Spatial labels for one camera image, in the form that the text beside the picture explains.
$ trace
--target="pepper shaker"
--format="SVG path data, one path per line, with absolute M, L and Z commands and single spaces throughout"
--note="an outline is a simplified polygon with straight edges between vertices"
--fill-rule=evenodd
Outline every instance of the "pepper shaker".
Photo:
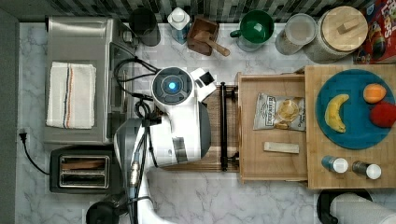
M 381 167 L 364 161 L 353 162 L 352 171 L 358 175 L 365 175 L 370 179 L 378 179 L 381 176 Z

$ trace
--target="green mug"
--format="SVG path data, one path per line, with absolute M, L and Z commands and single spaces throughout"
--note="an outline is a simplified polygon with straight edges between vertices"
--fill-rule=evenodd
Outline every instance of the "green mug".
M 239 30 L 230 32 L 230 37 L 238 37 L 236 43 L 244 51 L 258 49 L 274 33 L 273 19 L 262 10 L 249 11 L 239 27 Z

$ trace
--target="orange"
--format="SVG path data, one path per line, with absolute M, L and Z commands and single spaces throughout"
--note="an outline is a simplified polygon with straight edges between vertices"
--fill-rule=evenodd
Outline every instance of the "orange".
M 364 100 L 369 104 L 380 102 L 386 94 L 387 90 L 377 83 L 367 85 L 363 91 Z

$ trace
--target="wooden cutting board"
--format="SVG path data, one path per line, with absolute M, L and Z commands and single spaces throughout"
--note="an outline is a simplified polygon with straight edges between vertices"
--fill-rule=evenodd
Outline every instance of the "wooden cutting board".
M 309 65 L 305 68 L 306 148 L 310 189 L 396 188 L 396 125 L 393 125 L 388 136 L 380 143 L 362 150 L 337 146 L 318 126 L 315 104 L 321 87 L 335 74 L 353 68 L 378 75 L 389 85 L 393 95 L 396 93 L 396 65 Z M 345 158 L 349 163 L 346 173 L 335 174 L 323 168 L 320 162 L 326 155 Z M 351 167 L 354 161 L 378 164 L 382 169 L 381 177 L 372 180 L 356 175 Z

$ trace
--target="wooden drawer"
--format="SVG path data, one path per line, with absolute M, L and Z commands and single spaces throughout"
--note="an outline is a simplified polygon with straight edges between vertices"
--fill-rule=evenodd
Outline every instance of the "wooden drawer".
M 259 92 L 305 96 L 304 75 L 242 75 L 238 83 L 238 148 L 240 176 L 246 180 L 307 180 L 305 132 L 289 130 L 253 131 Z M 298 144 L 299 154 L 263 151 L 264 142 Z

